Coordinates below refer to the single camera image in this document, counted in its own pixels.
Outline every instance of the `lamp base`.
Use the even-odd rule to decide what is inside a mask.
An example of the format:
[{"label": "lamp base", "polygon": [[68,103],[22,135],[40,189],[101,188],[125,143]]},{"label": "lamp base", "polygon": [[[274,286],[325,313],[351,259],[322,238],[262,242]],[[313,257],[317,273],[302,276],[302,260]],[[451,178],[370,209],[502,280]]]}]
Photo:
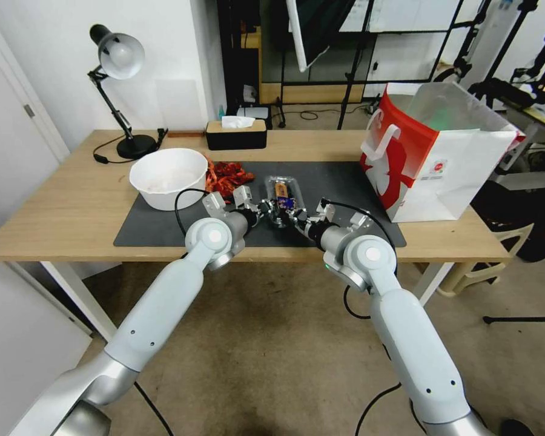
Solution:
[{"label": "lamp base", "polygon": [[156,150],[156,140],[147,135],[134,135],[133,139],[125,138],[117,144],[117,154],[124,159],[139,159]]}]

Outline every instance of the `plastic bowl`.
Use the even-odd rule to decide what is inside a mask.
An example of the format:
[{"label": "plastic bowl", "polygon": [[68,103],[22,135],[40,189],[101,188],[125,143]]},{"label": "plastic bowl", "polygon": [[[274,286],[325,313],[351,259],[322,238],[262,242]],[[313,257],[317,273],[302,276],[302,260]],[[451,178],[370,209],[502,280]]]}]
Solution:
[{"label": "plastic bowl", "polygon": [[[172,211],[176,196],[186,188],[205,189],[208,161],[196,150],[167,148],[137,161],[129,172],[129,182],[154,209]],[[177,208],[184,209],[202,198],[202,193],[186,192]]]}]

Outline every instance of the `tissue box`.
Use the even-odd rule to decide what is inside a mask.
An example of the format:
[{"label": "tissue box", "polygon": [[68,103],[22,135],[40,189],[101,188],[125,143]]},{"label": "tissue box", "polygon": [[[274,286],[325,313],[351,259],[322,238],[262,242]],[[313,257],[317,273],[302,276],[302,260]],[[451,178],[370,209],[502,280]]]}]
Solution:
[{"label": "tissue box", "polygon": [[266,147],[264,120],[255,120],[245,128],[222,128],[220,121],[210,121],[206,126],[206,140],[211,150],[246,150]]}]

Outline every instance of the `wooden table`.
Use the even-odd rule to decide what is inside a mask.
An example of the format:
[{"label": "wooden table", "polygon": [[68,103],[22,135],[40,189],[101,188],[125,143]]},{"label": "wooden table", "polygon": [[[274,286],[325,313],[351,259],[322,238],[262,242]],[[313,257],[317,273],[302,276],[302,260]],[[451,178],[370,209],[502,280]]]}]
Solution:
[{"label": "wooden table", "polygon": [[[155,132],[145,132],[154,136]],[[40,261],[69,294],[95,328],[109,339],[115,326],[67,263],[170,262],[180,247],[118,247],[113,245],[137,191],[128,181],[130,163],[103,165],[93,160],[93,148],[119,131],[94,131],[59,169],[0,229],[0,261]],[[162,148],[188,147],[213,160],[351,161],[360,157],[364,131],[268,132],[263,150],[210,151],[204,138],[165,138]],[[115,156],[114,145],[101,154]],[[468,208],[460,220],[402,223],[406,247],[400,262],[428,262],[417,285],[424,304],[456,262],[500,262],[503,246]],[[236,262],[321,262],[317,248],[247,247]]]}]

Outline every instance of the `red and white bag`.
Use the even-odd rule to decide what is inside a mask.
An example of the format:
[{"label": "red and white bag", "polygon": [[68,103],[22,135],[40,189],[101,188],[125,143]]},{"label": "red and white bag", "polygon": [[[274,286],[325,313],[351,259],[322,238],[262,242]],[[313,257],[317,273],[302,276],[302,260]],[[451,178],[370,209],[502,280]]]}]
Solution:
[{"label": "red and white bag", "polygon": [[457,84],[388,84],[360,163],[393,222],[456,220],[523,139]]}]

